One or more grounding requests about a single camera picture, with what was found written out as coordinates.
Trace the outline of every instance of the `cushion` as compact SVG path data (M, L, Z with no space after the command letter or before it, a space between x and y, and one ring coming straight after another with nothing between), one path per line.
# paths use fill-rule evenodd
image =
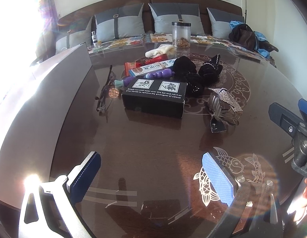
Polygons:
M191 35L204 35L199 5L194 3L150 3L157 34L172 34L173 21L191 23Z
M228 35L232 32L232 28L230 26L230 22L232 20L245 23L244 17L240 15L213 8L207 8L207 11L209 13L212 25L212 35L216 38L229 39Z
M143 3L126 5L95 14L97 40L107 42L145 34L143 6Z
M92 18L77 20L66 26L59 25L59 33L56 38L56 54L66 48L75 47L82 43L90 46Z

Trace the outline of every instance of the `black scrunchie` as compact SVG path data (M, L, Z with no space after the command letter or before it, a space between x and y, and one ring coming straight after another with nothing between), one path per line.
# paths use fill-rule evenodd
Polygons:
M201 66L199 75L203 78L205 86L210 86L219 80L223 69L223 65L219 64L220 58L221 55L218 54Z
M175 80L186 82L186 96L199 97L204 91L204 81L196 71L195 64L186 56L182 56L175 60L173 65Z

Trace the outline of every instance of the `transparent jar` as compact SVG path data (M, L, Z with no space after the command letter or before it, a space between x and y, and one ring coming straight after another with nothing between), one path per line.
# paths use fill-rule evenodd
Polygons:
M191 23L172 22L172 44L179 48L190 47Z

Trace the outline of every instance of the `glass tabletop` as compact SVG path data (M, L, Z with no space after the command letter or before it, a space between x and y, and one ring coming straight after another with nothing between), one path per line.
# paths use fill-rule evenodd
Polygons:
M221 54L223 71L213 87L226 88L242 107L239 126L211 133L211 117L204 107L207 90L197 99L186 99L182 119L125 110L118 92L106 99L107 114L100 115L94 97L105 85L109 66L121 78L125 62L144 60L145 52L159 45L91 55L93 67L59 135L51 180L68 174L91 151L102 157L97 176L76 205L97 237L206 237L227 208L212 195L202 168L202 156L208 151L235 176L243 175L254 185L272 180L281 203L302 179L291 170L292 153L286 154L292 148L290 137L268 116L273 102L298 114L301 95L264 59L238 56L227 47L191 44L177 56L189 57L198 69Z

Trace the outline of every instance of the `red packet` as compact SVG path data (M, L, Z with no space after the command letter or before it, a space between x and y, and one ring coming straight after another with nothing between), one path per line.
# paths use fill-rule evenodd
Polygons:
M126 76L129 76L129 70L138 68L141 66L141 63L139 62L126 62L125 63L125 74Z
M168 60L167 54L159 55L159 56L157 56L157 57L155 57L153 59L145 60L144 65L148 65L148 64L152 64L152 63L156 63L156 62L167 61L167 60Z

